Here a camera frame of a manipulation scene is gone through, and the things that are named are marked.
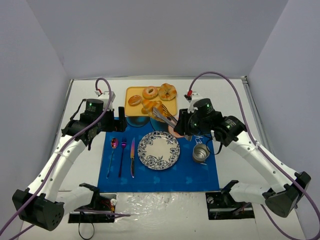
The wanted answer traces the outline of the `large striped croissant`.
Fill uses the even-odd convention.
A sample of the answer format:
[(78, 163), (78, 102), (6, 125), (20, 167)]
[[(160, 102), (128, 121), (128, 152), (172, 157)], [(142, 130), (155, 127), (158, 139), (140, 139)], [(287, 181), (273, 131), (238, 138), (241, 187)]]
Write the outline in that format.
[(164, 122), (164, 119), (171, 120), (172, 118), (165, 112), (164, 105), (161, 101), (149, 101), (148, 104), (145, 105), (145, 110), (147, 114), (159, 121)]

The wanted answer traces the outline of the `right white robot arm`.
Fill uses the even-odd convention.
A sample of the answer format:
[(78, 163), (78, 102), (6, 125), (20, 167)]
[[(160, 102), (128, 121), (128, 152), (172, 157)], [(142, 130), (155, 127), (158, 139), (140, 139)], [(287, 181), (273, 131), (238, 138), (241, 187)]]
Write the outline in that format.
[(283, 164), (255, 138), (235, 116), (223, 116), (213, 108), (209, 98), (185, 97), (189, 107), (180, 109), (174, 131), (180, 135), (202, 136), (211, 134), (221, 145), (245, 159), (268, 183), (267, 187), (229, 182), (222, 190), (225, 201), (251, 202), (265, 205), (274, 214), (286, 218), (303, 197), (310, 184), (308, 173), (297, 172)]

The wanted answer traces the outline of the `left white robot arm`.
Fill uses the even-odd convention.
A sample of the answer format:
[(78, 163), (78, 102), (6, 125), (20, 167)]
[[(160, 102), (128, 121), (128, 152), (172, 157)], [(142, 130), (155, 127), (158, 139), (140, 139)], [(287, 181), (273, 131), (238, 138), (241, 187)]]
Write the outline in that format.
[(62, 196), (58, 196), (58, 192), (78, 156), (85, 149), (91, 149), (92, 141), (99, 133), (125, 131), (125, 108), (120, 106), (118, 117), (115, 117), (111, 104), (111, 100), (88, 98), (80, 118), (72, 118), (62, 129), (58, 145), (40, 174), (25, 190), (18, 189), (12, 196), (22, 221), (53, 231), (66, 214), (99, 205), (102, 200), (100, 190), (88, 183), (81, 183)]

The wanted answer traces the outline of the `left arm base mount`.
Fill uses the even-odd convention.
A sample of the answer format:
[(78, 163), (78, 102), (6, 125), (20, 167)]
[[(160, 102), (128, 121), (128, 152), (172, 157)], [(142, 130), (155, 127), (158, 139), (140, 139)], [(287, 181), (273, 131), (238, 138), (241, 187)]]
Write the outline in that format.
[(81, 209), (89, 209), (98, 212), (71, 212), (68, 215), (69, 224), (100, 224), (114, 223), (115, 215), (106, 215), (100, 212), (115, 212), (117, 204), (117, 195), (115, 193), (102, 193), (95, 206), (84, 206)]

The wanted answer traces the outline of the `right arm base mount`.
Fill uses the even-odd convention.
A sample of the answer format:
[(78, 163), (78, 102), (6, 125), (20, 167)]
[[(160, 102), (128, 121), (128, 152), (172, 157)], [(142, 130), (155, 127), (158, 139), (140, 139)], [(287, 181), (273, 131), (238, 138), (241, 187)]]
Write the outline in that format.
[(207, 215), (209, 220), (254, 219), (251, 203), (226, 203), (220, 191), (206, 192)]

